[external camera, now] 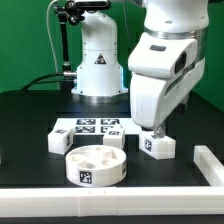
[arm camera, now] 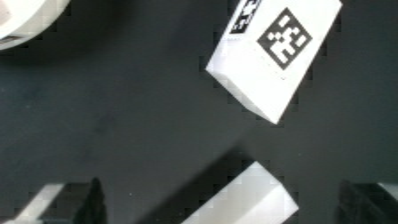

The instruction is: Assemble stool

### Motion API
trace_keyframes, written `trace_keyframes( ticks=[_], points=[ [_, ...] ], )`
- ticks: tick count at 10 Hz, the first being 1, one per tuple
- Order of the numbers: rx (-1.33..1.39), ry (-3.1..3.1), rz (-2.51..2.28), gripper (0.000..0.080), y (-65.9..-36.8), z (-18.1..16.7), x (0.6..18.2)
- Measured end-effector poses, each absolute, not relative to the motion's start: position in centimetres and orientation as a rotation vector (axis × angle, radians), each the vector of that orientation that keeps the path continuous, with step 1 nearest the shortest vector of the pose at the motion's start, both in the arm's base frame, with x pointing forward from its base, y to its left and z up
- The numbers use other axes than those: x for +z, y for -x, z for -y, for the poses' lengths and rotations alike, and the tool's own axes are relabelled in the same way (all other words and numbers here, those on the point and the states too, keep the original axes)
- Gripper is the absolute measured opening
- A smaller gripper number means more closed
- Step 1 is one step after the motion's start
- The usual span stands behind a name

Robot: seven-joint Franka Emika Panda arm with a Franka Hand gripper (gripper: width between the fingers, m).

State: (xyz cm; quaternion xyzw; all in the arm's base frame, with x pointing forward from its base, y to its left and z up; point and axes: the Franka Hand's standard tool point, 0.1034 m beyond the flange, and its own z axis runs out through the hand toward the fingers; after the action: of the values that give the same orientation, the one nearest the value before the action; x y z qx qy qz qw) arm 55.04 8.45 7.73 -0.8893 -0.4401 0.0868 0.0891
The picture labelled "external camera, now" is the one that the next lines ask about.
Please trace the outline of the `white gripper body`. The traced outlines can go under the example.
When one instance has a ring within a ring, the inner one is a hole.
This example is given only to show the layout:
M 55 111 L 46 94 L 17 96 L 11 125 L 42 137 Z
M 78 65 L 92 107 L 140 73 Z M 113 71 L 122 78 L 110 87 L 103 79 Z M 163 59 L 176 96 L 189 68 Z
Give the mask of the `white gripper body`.
M 202 78 L 205 59 L 197 61 L 193 38 L 168 40 L 144 32 L 128 59 L 132 72 L 133 121 L 155 130 Z

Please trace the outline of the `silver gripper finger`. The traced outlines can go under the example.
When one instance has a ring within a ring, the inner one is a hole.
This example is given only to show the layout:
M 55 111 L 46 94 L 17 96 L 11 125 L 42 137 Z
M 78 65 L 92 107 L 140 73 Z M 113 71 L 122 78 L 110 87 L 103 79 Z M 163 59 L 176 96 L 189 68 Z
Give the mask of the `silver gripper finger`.
M 154 137 L 156 139 L 164 138 L 165 137 L 165 132 L 166 132 L 166 126 L 165 126 L 165 124 L 161 124 L 159 127 L 157 127 L 154 130 Z

